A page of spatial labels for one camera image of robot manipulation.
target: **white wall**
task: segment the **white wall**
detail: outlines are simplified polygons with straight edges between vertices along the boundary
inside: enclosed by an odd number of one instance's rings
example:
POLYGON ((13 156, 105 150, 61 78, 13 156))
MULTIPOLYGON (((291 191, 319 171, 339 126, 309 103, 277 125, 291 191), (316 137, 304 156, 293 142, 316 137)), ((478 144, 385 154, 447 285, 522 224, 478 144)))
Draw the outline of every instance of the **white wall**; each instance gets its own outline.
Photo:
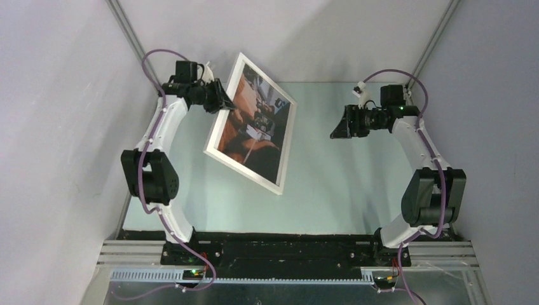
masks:
POLYGON ((457 228, 494 304, 537 304, 539 2, 460 5, 421 75, 425 120, 468 176, 457 228))
POLYGON ((1 304, 79 302, 153 107, 105 1, 0 2, 1 304))
MULTIPOLYGON (((448 0, 120 1, 143 47, 212 61, 227 80, 244 52, 275 81, 357 81, 384 68, 411 71, 448 0)), ((168 55, 153 64, 165 79, 168 55)), ((383 74, 375 81, 406 81, 383 74)))

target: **black mounting bracket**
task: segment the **black mounting bracket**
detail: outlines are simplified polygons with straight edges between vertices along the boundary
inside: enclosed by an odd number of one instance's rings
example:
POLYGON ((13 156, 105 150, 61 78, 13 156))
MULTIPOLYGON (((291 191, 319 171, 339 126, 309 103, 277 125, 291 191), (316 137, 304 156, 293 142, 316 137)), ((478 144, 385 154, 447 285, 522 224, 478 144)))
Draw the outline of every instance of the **black mounting bracket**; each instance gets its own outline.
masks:
MULTIPOLYGON (((121 166, 125 174, 125 180, 132 196, 139 197, 139 181, 137 169, 140 155, 138 149, 123 151, 121 153, 121 166)), ((150 164, 151 172, 142 172, 142 185, 146 203, 162 203, 168 205, 171 199, 178 194, 179 179, 174 167, 164 152, 155 150, 147 152, 143 166, 150 164)))
MULTIPOLYGON (((448 168, 444 170, 446 179, 446 214, 444 223, 457 220, 466 185, 466 174, 463 170, 448 168)), ((416 170, 401 201, 401 212, 404 220, 412 227, 423 225, 438 226, 440 219, 441 181, 438 171, 430 168, 416 170)))
MULTIPOLYGON (((357 279, 361 267, 391 266, 397 257, 397 249, 383 248, 372 235, 193 232, 188 245, 204 253, 222 278, 357 279)), ((401 259, 403 266, 411 266, 407 248, 401 259)), ((204 262, 181 245, 166 242, 161 265, 204 262)))

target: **purple cable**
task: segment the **purple cable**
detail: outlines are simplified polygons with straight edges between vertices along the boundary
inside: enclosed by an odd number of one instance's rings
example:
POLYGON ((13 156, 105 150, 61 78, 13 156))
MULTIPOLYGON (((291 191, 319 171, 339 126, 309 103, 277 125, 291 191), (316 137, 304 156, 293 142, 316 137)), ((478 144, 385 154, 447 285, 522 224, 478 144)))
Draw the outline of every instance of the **purple cable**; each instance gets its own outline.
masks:
MULTIPOLYGON (((378 289, 379 289, 376 285, 371 286, 371 287, 372 287, 372 289, 374 289, 376 291, 378 291, 378 289)), ((406 289, 403 289, 403 288, 395 288, 395 290, 393 290, 393 289, 380 289, 380 292, 395 292, 395 291, 406 291, 406 289)), ((423 303, 423 305, 426 305, 425 300, 423 300, 423 298, 420 297, 419 294, 413 292, 412 290, 410 290, 410 292, 412 292, 412 294, 415 295, 415 297, 417 297, 423 303)))
MULTIPOLYGON (((446 217, 446 191, 447 191, 447 189, 446 189, 446 178, 444 176, 444 170, 442 169, 442 165, 440 164, 439 160, 437 159, 438 156, 436 156, 436 154, 434 153, 434 149, 428 143, 428 141, 426 139, 426 136, 423 133, 423 131, 420 130, 421 118, 423 117, 423 115, 424 115, 424 113, 426 111, 426 107, 428 106, 428 92, 427 92, 427 90, 425 88, 425 85, 417 77, 413 76, 412 74, 410 74, 410 73, 408 73, 406 71, 402 71, 402 70, 398 70, 398 69, 383 69, 383 70, 380 70, 378 72, 375 72, 375 73, 371 74, 368 78, 365 78, 365 80, 363 80, 363 82, 366 83, 371 78, 373 78, 374 76, 377 76, 378 74, 381 74, 381 73, 384 73, 384 72, 396 72, 396 73, 400 73, 400 74, 403 74, 403 75, 406 75, 406 76, 410 77, 411 79, 416 81, 416 83, 421 87, 421 89, 423 90, 423 93, 425 94, 425 104, 423 105, 423 108, 421 109, 420 114, 418 115, 418 119, 416 120, 416 131, 419 134, 420 138, 422 139, 423 143, 425 144, 425 146, 426 146, 426 148, 428 150, 428 153, 430 154, 430 157, 433 159, 433 162, 436 165, 436 168, 438 169, 438 174, 440 175, 440 182, 442 184, 442 190, 441 190, 442 194, 441 194, 441 203, 440 203, 440 219, 438 221, 438 228, 436 229, 436 233, 430 234, 427 230, 424 230, 424 229, 422 229, 421 232, 425 233, 427 236, 429 236, 431 238, 436 239, 442 233, 442 227, 444 226, 444 219, 446 217)), ((402 263, 401 263, 400 255, 402 253, 402 248, 403 248, 404 244, 410 243, 413 240, 415 240, 419 235, 421 235, 421 232, 416 232, 410 238, 408 238, 407 240, 405 240, 403 243, 400 244, 398 257, 397 257, 398 261, 399 261, 398 268, 399 268, 399 271, 400 271, 400 276, 402 277, 402 281, 404 283, 404 287, 406 288, 405 290, 406 290, 406 292, 408 292, 408 295, 410 295, 410 298, 414 301, 415 305, 417 305, 417 302, 413 297, 413 294, 415 294, 415 293, 412 290, 410 290, 410 288, 408 287, 408 284, 406 283, 406 279, 404 278, 404 273, 402 272, 402 263)))
POLYGON ((152 85, 159 91, 159 93, 163 97, 163 105, 162 105, 161 111, 159 112, 159 115, 158 115, 158 117, 157 117, 157 119, 155 121, 155 124, 153 125, 153 127, 152 127, 152 129, 151 129, 151 131, 150 131, 150 133, 148 135, 148 139, 147 139, 146 143, 144 144, 144 148, 142 149, 142 152, 140 154, 139 167, 137 169, 137 178, 138 178, 138 183, 139 183, 139 199, 140 199, 140 202, 142 203, 142 208, 144 209, 144 212, 146 214, 149 215, 149 214, 152 214, 153 212, 157 211, 157 213, 159 214, 159 219, 163 223, 163 226, 165 227, 167 232, 172 236, 172 238, 174 238, 174 240, 180 246, 182 246, 188 252, 190 252, 191 254, 193 254, 194 256, 199 258, 200 260, 202 260, 206 265, 208 265, 208 267, 212 270, 212 279, 210 280, 208 285, 205 285, 203 287, 198 287, 197 286, 197 287, 189 288, 189 287, 183 287, 183 286, 181 286, 179 284, 166 284, 166 285, 154 288, 154 289, 152 289, 152 290, 150 290, 148 292, 145 292, 145 293, 143 293, 141 295, 138 295, 136 297, 120 297, 120 296, 114 294, 114 292, 112 292, 112 295, 115 296, 115 298, 117 298, 119 300, 122 300, 122 301, 133 301, 133 300, 141 299, 141 298, 146 297, 147 295, 150 295, 150 294, 152 294, 152 293, 154 293, 156 291, 159 291, 161 289, 172 288, 172 287, 179 287, 179 288, 181 288, 183 290, 186 290, 186 291, 200 291, 200 290, 204 290, 204 289, 208 288, 209 286, 211 286, 215 282, 215 280, 217 279, 217 272, 215 271, 214 265, 210 261, 208 261, 208 259, 206 259, 204 256, 196 253, 196 251, 189 248, 189 246, 187 246, 180 238, 178 238, 176 236, 176 234, 174 234, 174 232, 172 231, 170 226, 168 226, 165 218, 161 214, 161 209, 159 207, 154 207, 151 210, 148 210, 148 207, 146 206, 146 199, 144 197, 144 186, 143 186, 143 180, 142 180, 142 168, 144 167, 144 158, 146 157, 146 153, 148 152, 148 148, 150 146, 150 141, 149 140, 152 139, 153 136, 155 135, 155 132, 157 131, 157 127, 159 126, 159 123, 161 123, 161 120, 163 119, 163 113, 164 113, 163 109, 166 108, 166 106, 167 106, 167 95, 165 94, 165 91, 159 85, 158 79, 154 80, 151 77, 151 75, 148 72, 148 69, 146 68, 146 65, 145 65, 148 56, 152 55, 153 53, 157 53, 157 52, 171 53, 171 54, 174 54, 174 55, 177 55, 177 56, 183 58, 184 60, 188 60, 184 55, 181 55, 180 53, 177 53, 177 52, 172 51, 172 50, 167 50, 167 49, 151 50, 148 53, 146 53, 144 55, 144 57, 142 57, 142 70, 144 71, 144 74, 146 75, 148 80, 152 83, 152 85))
POLYGON ((152 293, 154 293, 154 292, 157 292, 157 291, 159 291, 159 290, 161 290, 161 289, 172 288, 172 287, 176 287, 176 284, 166 284, 166 285, 162 285, 162 286, 156 287, 156 288, 154 288, 154 289, 152 289, 152 290, 150 290, 150 291, 148 291, 148 292, 144 292, 144 293, 141 294, 141 295, 137 295, 136 297, 120 297, 119 295, 116 295, 116 294, 114 293, 114 291, 111 291, 111 294, 112 294, 115 298, 117 298, 118 300, 127 302, 127 301, 138 300, 138 299, 141 299, 141 298, 143 298, 143 297, 146 297, 146 296, 148 296, 148 295, 150 295, 150 294, 152 294, 152 293))

